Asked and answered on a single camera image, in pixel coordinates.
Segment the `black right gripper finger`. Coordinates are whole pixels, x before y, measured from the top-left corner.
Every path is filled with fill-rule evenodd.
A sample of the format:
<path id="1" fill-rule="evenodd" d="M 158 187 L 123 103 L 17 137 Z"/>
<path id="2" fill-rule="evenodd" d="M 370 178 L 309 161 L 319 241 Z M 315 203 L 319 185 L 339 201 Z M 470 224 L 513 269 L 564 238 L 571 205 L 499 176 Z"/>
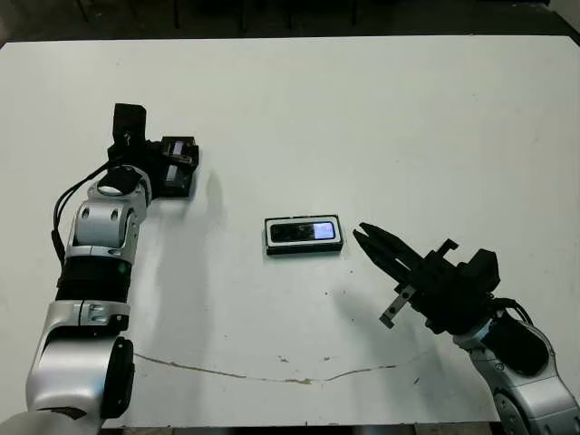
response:
<path id="1" fill-rule="evenodd" d="M 362 222 L 360 228 L 358 243 L 372 260 L 397 261 L 407 268 L 414 268 L 423 260 L 394 234 L 366 222 Z"/>
<path id="2" fill-rule="evenodd" d="M 353 236 L 357 242 L 358 242 L 358 232 L 360 232 L 360 230 L 358 230 L 358 229 L 355 229 L 353 231 Z M 383 261 L 381 261 L 381 259 L 375 259 L 375 260 L 371 259 L 371 261 L 376 266 L 378 266 L 383 272 L 385 272 L 387 275 L 389 275 L 390 277 L 395 279 L 398 283 L 401 284 L 401 283 L 405 283 L 408 281 L 409 275 L 411 273 L 411 268 L 407 268 L 397 261 L 383 262 Z"/>

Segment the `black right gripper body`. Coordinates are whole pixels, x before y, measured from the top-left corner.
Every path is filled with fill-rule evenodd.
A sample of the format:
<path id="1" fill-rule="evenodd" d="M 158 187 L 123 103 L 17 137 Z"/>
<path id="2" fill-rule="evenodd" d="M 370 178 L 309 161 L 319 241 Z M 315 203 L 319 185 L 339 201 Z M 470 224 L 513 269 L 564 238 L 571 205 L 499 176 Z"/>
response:
<path id="1" fill-rule="evenodd" d="M 405 305 L 422 314 L 435 334 L 464 334 L 488 315 L 497 287 L 497 255 L 480 249 L 467 263 L 453 265 L 445 255 L 458 246 L 445 240 L 411 269 L 407 282 L 398 283 L 397 297 L 380 317 L 385 326 L 394 326 Z"/>

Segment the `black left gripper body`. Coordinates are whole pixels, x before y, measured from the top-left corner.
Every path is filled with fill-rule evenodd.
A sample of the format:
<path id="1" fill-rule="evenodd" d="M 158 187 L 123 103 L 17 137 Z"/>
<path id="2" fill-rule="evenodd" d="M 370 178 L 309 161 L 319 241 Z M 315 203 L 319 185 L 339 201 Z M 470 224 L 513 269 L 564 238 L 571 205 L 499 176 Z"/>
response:
<path id="1" fill-rule="evenodd" d="M 113 144 L 107 149 L 111 166 L 107 192 L 127 195 L 139 184 L 147 188 L 148 200 L 186 198 L 196 170 L 196 142 L 193 137 L 164 137 L 130 144 Z"/>

